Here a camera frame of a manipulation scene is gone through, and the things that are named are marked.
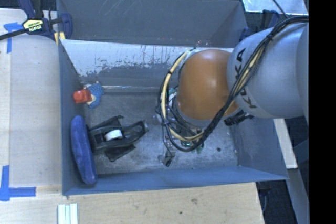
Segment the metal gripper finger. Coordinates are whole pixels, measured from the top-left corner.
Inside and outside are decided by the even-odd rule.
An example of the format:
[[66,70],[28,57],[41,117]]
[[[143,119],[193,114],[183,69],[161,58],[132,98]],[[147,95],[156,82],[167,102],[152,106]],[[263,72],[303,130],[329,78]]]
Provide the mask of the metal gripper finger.
[[165,153],[165,156],[164,156],[164,165],[166,167],[169,167],[171,162],[173,161],[174,157],[175,157],[175,152],[167,150],[166,153]]

